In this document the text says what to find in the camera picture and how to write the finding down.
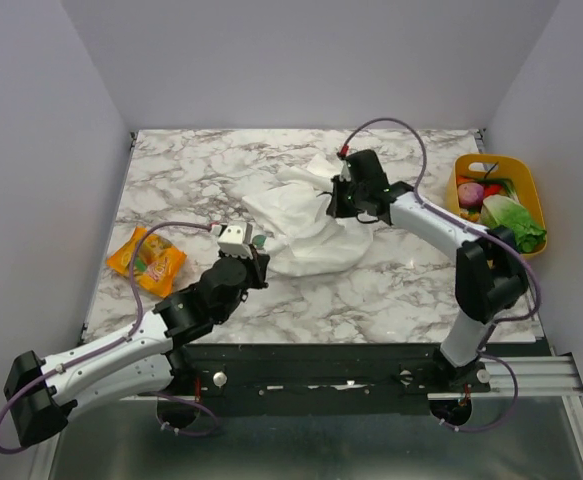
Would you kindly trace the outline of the white t-shirt with flower print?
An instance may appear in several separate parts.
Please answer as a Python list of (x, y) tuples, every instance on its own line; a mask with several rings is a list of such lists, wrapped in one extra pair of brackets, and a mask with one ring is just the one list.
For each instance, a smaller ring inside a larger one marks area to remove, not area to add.
[(270, 270), (289, 277), (338, 273), (366, 254), (372, 229), (326, 213), (331, 179), (340, 172), (339, 161), (317, 154), (303, 166), (281, 168), (278, 186), (242, 198), (259, 228), (271, 234), (264, 242)]

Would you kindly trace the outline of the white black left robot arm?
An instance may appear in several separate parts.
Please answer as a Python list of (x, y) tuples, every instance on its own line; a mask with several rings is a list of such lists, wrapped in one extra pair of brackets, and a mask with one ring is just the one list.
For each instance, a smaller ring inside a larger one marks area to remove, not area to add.
[(168, 355), (225, 323), (249, 290), (268, 287), (269, 262), (269, 255), (257, 252), (251, 258), (222, 256), (197, 282), (156, 304), (129, 330), (45, 358), (32, 350), (18, 355), (0, 414), (13, 421), (19, 442), (14, 451), (61, 432), (79, 406), (77, 396), (96, 381), (153, 355)]

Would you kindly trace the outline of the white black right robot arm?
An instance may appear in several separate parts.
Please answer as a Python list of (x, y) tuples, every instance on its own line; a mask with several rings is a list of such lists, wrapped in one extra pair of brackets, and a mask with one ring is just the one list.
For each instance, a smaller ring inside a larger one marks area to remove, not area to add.
[(439, 347), (444, 358), (431, 367), (431, 379), (451, 392), (467, 380), (465, 366), (495, 328), (496, 317), (512, 308), (529, 281), (511, 230), (488, 229), (437, 207), (415, 193), (411, 185), (391, 184), (375, 151), (338, 153), (342, 171), (332, 177), (327, 214), (333, 218), (371, 216), (405, 230), (455, 262), (457, 318)]

